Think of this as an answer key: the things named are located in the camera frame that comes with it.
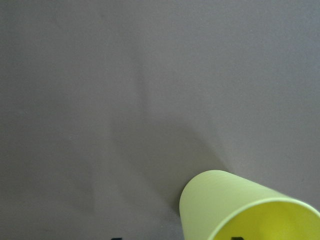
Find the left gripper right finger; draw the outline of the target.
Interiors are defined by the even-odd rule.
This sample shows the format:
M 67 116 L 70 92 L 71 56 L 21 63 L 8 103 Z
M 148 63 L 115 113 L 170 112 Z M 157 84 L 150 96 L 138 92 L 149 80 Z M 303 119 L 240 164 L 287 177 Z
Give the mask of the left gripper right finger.
M 231 240 L 244 240 L 244 238 L 242 236 L 233 236 Z

